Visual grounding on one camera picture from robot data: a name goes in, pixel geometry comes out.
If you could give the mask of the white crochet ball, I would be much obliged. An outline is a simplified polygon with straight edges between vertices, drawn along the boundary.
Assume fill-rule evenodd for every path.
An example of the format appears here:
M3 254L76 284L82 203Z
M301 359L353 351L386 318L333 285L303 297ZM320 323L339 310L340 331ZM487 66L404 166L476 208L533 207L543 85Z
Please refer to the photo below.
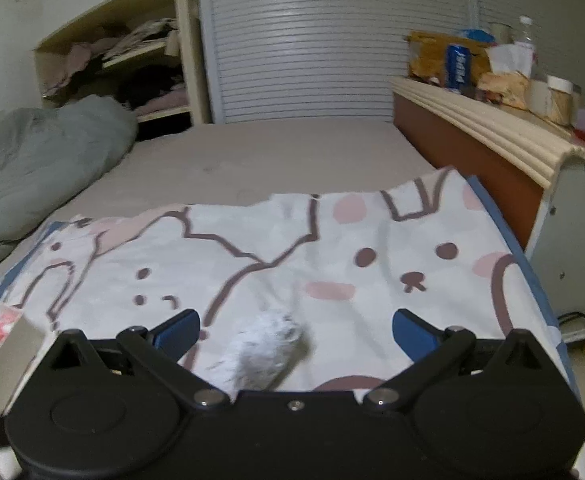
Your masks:
M211 384L232 399L240 391L268 390L290 365L303 335L303 326L290 312L260 312L236 328L207 369Z

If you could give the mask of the cartoon cat print cloth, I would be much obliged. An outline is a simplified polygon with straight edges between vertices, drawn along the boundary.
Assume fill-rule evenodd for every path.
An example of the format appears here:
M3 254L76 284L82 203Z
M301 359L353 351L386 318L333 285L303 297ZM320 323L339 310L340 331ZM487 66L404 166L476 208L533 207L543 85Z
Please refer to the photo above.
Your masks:
M274 194L250 206L172 204L133 217L52 221L0 281L0 300L53 340L108 339L186 309L207 369L243 322L290 312L304 335L283 390L373 389L414 362L392 336L407 309L481 338L533 333L571 376L557 318L501 211L452 168L367 193Z

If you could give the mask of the white bedside cabinet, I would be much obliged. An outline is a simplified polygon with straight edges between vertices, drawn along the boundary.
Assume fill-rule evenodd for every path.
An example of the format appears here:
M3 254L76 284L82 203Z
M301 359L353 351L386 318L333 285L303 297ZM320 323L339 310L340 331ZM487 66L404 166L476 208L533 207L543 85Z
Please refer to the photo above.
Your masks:
M554 314L585 314L585 158L570 157L560 166L525 253Z

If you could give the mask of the white shallow cardboard tray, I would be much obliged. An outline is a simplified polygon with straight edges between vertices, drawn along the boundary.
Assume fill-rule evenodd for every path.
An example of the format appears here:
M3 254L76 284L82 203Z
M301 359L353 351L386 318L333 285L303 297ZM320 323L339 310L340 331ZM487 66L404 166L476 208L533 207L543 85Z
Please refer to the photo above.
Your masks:
M0 302L0 309L7 308L14 309ZM44 334L19 310L14 310L19 314L18 321L0 348L0 416L8 408L44 340Z

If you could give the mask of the wooden bed headboard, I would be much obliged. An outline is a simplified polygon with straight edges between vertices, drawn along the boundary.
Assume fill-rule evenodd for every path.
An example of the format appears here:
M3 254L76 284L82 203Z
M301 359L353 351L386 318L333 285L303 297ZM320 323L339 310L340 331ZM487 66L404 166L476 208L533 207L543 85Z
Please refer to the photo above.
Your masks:
M539 228L562 167L585 147L523 110L498 107L406 77L391 79L393 124L435 168L479 178L522 247Z

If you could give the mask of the grey green quilt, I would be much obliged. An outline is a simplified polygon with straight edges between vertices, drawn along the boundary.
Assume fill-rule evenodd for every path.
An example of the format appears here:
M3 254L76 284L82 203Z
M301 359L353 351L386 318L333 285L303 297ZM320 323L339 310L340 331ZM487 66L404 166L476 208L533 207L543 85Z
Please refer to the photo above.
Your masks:
M0 263L52 212L114 168L133 113L109 96L0 112Z

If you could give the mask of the blue pepsi can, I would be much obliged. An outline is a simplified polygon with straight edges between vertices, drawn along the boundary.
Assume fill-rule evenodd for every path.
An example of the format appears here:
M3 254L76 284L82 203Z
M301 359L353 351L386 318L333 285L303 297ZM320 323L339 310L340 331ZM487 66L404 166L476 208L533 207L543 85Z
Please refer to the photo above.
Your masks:
M446 89L462 92L471 84L471 50L462 44L449 44L444 59L444 85Z

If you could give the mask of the pile of clothes on shelf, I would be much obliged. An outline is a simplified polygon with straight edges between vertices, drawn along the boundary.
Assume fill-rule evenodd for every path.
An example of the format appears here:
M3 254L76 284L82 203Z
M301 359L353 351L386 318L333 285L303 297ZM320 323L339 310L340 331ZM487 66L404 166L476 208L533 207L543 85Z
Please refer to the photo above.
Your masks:
M66 27L43 40L34 55L48 106L94 94L111 96L137 117L189 107L175 18Z

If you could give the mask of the white lidded jar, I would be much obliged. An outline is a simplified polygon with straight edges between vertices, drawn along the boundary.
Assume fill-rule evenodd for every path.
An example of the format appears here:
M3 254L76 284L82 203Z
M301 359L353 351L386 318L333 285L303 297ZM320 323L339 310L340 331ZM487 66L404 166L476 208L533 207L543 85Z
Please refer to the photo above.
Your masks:
M548 75L546 78L548 96L546 117L550 122L569 127L572 118L573 83L569 80Z

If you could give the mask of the brown paper bag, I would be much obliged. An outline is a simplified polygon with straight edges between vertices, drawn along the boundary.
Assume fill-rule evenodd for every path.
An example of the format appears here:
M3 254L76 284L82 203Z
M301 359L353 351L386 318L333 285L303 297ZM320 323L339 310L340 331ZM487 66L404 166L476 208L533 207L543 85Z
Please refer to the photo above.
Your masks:
M461 38L441 32L419 32L413 30L406 37L408 48L407 74L409 78L429 81L437 77L440 84L445 81L445 54L451 44L460 44L470 51L470 82L478 84L479 79L491 70L486 42Z

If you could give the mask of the tissue box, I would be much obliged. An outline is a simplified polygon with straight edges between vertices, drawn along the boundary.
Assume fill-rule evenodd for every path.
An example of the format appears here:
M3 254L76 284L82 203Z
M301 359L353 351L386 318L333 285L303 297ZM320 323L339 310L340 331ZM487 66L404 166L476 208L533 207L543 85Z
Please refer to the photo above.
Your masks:
M527 89L531 79L521 73L519 49L515 44L500 44L486 49L491 70L478 82L478 89L503 105L527 109Z

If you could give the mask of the cream wardrobe shelf unit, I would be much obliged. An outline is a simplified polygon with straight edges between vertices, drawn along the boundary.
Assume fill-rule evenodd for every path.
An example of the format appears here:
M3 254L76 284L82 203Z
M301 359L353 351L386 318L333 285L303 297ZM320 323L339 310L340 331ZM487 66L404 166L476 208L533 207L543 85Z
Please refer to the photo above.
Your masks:
M112 96L140 122L210 122L198 0L106 0L34 50L46 107Z

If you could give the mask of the clear water bottle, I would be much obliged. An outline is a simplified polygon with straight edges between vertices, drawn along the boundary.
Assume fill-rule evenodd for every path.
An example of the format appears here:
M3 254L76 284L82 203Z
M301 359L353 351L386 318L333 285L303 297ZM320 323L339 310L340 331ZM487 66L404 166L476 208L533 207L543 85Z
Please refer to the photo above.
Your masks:
M536 68L537 53L533 39L533 20L526 15L519 16L520 32L515 40L515 45L520 53L521 73L531 79Z

